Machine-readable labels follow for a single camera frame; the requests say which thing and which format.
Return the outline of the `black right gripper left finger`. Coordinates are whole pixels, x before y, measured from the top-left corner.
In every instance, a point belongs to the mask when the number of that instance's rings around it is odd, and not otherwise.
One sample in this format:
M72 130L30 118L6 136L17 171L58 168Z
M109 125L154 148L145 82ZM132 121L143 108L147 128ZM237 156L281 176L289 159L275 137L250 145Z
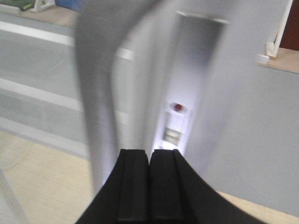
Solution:
M78 224L147 224L148 157L144 150L122 149L96 197Z

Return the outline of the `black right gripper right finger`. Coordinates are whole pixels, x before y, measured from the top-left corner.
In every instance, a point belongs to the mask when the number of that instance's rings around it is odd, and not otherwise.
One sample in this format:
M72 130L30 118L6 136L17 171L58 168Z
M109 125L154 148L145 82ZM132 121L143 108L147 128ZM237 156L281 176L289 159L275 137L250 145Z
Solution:
M155 150L149 164L151 224L261 224L209 186L177 150Z

